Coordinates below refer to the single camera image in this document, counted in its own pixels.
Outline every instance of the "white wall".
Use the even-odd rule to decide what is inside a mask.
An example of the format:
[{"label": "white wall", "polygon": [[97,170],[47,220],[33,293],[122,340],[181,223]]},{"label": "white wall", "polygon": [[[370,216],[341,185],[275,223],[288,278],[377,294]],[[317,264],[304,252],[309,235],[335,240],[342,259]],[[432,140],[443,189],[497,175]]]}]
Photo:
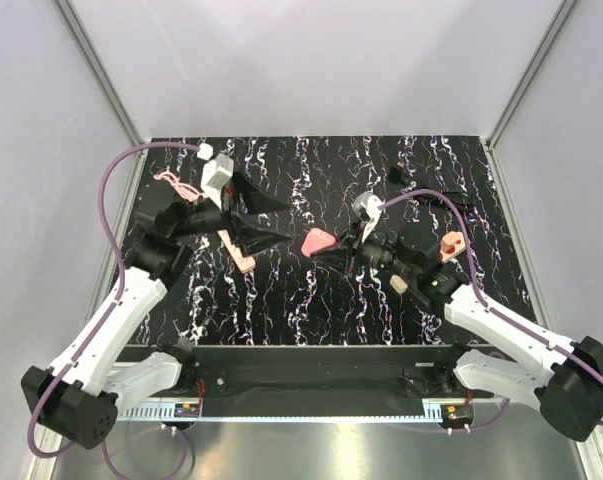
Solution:
[{"label": "white wall", "polygon": [[481,134],[560,0],[72,0],[142,136]]},{"label": "white wall", "polygon": [[85,321],[106,251],[98,180],[127,145],[52,2],[0,0],[0,479],[29,458],[21,376]]},{"label": "white wall", "polygon": [[603,0],[581,2],[497,155],[553,326],[603,342]]}]

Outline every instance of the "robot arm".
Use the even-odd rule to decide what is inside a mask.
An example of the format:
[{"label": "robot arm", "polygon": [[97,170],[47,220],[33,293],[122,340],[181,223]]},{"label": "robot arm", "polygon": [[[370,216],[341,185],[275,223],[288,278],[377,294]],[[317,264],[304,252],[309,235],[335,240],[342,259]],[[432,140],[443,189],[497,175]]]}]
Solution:
[{"label": "robot arm", "polygon": [[[52,382],[58,382],[37,421],[84,448],[103,441],[118,411],[158,391],[182,395],[195,385],[196,359],[187,342],[182,341],[131,368],[110,374],[134,331],[183,273],[192,251],[182,239],[225,230],[244,255],[290,240],[288,235],[249,222],[239,212],[240,201],[248,215],[289,208],[287,204],[259,191],[242,172],[233,171],[232,160],[224,154],[208,155],[206,160],[210,161],[204,167],[202,190],[208,198],[186,203],[164,182],[156,182],[144,192],[135,212],[143,233],[127,255],[121,297],[115,299],[120,293],[117,283],[70,346],[46,370],[30,367],[21,380],[31,411]],[[110,309],[107,320],[94,333]],[[88,338],[85,350],[74,361]]]},{"label": "robot arm", "polygon": [[[370,194],[364,195],[369,202]],[[363,241],[353,228],[334,246],[313,252],[311,258],[346,276],[352,275],[352,266],[370,266],[400,277],[406,294],[421,310],[475,333],[514,360],[455,346],[435,366],[434,378],[443,390],[454,391],[461,385],[493,392],[538,410],[552,427],[573,440],[588,438],[603,418],[603,386],[554,347],[574,354],[603,376],[603,345],[590,337],[576,342],[546,330],[482,294],[487,300],[484,307],[456,268],[441,261],[438,243],[429,235],[410,231],[409,225],[398,233],[394,245]],[[549,340],[549,346],[496,316],[493,307]]]}]

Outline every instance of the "purple cable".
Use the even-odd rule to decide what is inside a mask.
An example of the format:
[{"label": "purple cable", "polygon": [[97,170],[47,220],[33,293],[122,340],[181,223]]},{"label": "purple cable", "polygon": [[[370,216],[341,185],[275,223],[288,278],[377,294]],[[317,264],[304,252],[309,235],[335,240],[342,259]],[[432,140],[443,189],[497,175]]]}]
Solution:
[{"label": "purple cable", "polygon": [[[459,212],[459,210],[456,208],[454,203],[452,203],[450,200],[448,200],[448,198],[445,195],[443,195],[435,190],[419,189],[419,190],[414,190],[412,192],[407,192],[402,195],[399,195],[398,197],[395,197],[392,200],[385,202],[379,208],[385,209],[385,208],[391,207],[392,205],[395,205],[399,202],[402,202],[404,200],[407,200],[409,198],[413,198],[413,197],[416,197],[419,195],[428,195],[428,196],[435,197],[438,200],[442,201],[448,207],[450,207],[450,210],[452,210],[452,213],[457,218],[457,221],[459,222],[459,228],[461,228],[461,232],[463,233],[463,238],[465,239],[466,254],[468,256],[468,263],[470,265],[470,282],[472,283],[472,289],[474,290],[474,294],[477,297],[477,300],[479,301],[479,303],[481,305],[483,305],[484,308],[486,308],[488,311],[492,312],[494,315],[499,317],[501,320],[503,320],[507,324],[515,327],[516,329],[520,330],[521,332],[525,333],[526,335],[530,336],[531,338],[535,339],[536,341],[542,343],[546,347],[550,347],[550,341],[547,338],[545,338],[543,335],[539,335],[537,332],[530,330],[525,325],[521,325],[518,322],[515,322],[513,319],[508,317],[506,314],[500,312],[499,310],[496,310],[493,307],[488,306],[487,300],[485,298],[483,298],[483,295],[481,295],[481,293],[482,293],[481,287],[479,286],[479,282],[477,280],[477,269],[474,265],[474,257],[472,256],[473,250],[472,250],[472,246],[470,244],[470,237],[468,235],[468,229],[465,226],[465,222],[464,222],[463,217],[461,216],[461,213]],[[572,362],[579,365],[583,370],[588,372],[588,374],[590,374],[597,382],[599,382],[603,386],[603,376],[599,372],[597,372],[594,368],[592,368],[590,365],[585,363],[583,360],[581,360],[579,357],[577,357],[573,353],[568,352],[567,350],[565,350],[564,348],[562,348],[558,345],[555,345],[551,348],[554,348],[554,350],[559,352],[561,355],[563,355],[564,357],[570,359]]]},{"label": "purple cable", "polygon": [[[149,428],[148,430],[145,430],[141,434],[135,436],[134,440],[138,439],[139,437],[143,436],[144,434],[146,434],[148,432],[156,430],[156,428]],[[181,454],[181,460],[179,460],[179,463],[177,464],[176,468],[172,471],[172,473],[170,475],[168,475],[167,477],[163,477],[162,480],[172,480],[173,478],[176,478],[176,476],[179,474],[179,472],[183,468],[183,465],[185,465],[185,459],[188,455],[188,446],[190,445],[190,440],[188,439],[188,436],[179,429],[176,429],[175,431],[179,432],[179,435],[181,435],[181,438],[183,439],[183,453]],[[105,444],[105,440],[103,440],[103,443],[101,444],[101,448],[103,450],[103,458],[105,458],[105,463],[108,465],[108,468],[110,469],[110,471],[112,473],[114,473],[114,475],[121,480],[132,480],[130,477],[126,477],[119,470],[117,470],[117,467],[115,467],[114,463],[112,463],[112,457],[114,455],[116,455],[116,453],[119,453],[120,450],[117,451],[115,454],[110,455],[108,453],[108,447]]]},{"label": "purple cable", "polygon": [[108,452],[108,456],[110,457],[110,459],[113,459],[114,457],[116,457],[118,454],[120,454],[124,450],[127,450],[128,448],[130,448],[130,446],[133,443],[135,443],[137,440],[139,440],[140,438],[145,437],[148,433],[154,432],[155,430],[159,430],[159,429],[161,429],[161,424],[155,425],[154,427],[148,428],[146,430],[143,430],[143,431],[137,433],[132,438],[128,438],[122,447],[119,447],[114,452]]},{"label": "purple cable", "polygon": [[[101,329],[103,324],[108,320],[108,318],[112,314],[114,308],[119,303],[119,300],[121,299],[121,296],[123,295],[123,292],[125,290],[125,265],[123,264],[123,255],[121,254],[121,250],[119,249],[119,246],[117,245],[117,241],[114,238],[114,234],[112,233],[112,230],[110,229],[110,224],[108,223],[108,218],[106,217],[106,214],[105,214],[105,187],[108,183],[108,179],[110,178],[110,175],[112,174],[112,171],[115,169],[115,167],[119,163],[121,163],[124,159],[126,159],[130,155],[133,155],[135,153],[141,152],[141,151],[149,149],[149,148],[179,148],[179,149],[183,149],[183,150],[190,150],[193,152],[199,151],[199,147],[197,145],[190,145],[187,143],[179,143],[179,142],[145,143],[143,145],[136,145],[136,146],[131,147],[131,148],[127,149],[126,151],[122,152],[114,160],[112,160],[110,165],[108,165],[108,167],[105,169],[105,172],[103,173],[103,177],[101,178],[101,183],[99,185],[99,196],[98,196],[99,219],[101,220],[101,225],[103,226],[103,231],[105,232],[105,235],[108,238],[108,243],[110,244],[110,248],[112,249],[112,252],[114,253],[114,256],[117,260],[117,267],[119,269],[119,289],[117,290],[117,293],[115,294],[112,303],[108,306],[106,311],[103,313],[103,315],[101,316],[99,321],[96,323],[96,325],[92,329],[92,331],[86,336],[85,340],[81,343],[81,345],[79,345],[79,348],[77,348],[76,352],[74,352],[74,355],[72,355],[71,360],[73,363],[75,363],[79,359],[81,354],[85,351],[85,349],[88,348],[88,345],[90,345],[90,342],[92,342],[92,340],[97,335],[97,333],[99,332],[99,330]],[[59,374],[56,377],[54,377],[52,382],[50,382],[50,385],[48,385],[48,388],[45,389],[45,391],[43,392],[43,395],[41,395],[41,398],[39,399],[39,401],[35,405],[34,409],[32,410],[32,417],[30,417],[30,423],[28,424],[28,433],[27,433],[28,447],[30,448],[30,451],[32,451],[32,453],[35,454],[39,458],[56,457],[58,455],[61,455],[64,452],[66,452],[70,447],[72,447],[72,445],[74,445],[74,442],[70,442],[67,445],[64,445],[62,448],[60,448],[56,452],[44,452],[37,446],[35,438],[34,438],[34,429],[37,425],[37,419],[39,418],[39,416],[41,415],[41,412],[43,411],[43,406],[46,404],[46,402],[50,398],[50,395],[52,395],[52,392],[54,391],[56,386],[59,385],[59,383],[61,383],[61,380],[63,380],[63,377],[65,375],[67,375],[67,373],[70,371],[70,368],[72,368],[72,365],[68,364],[61,369]]]}]

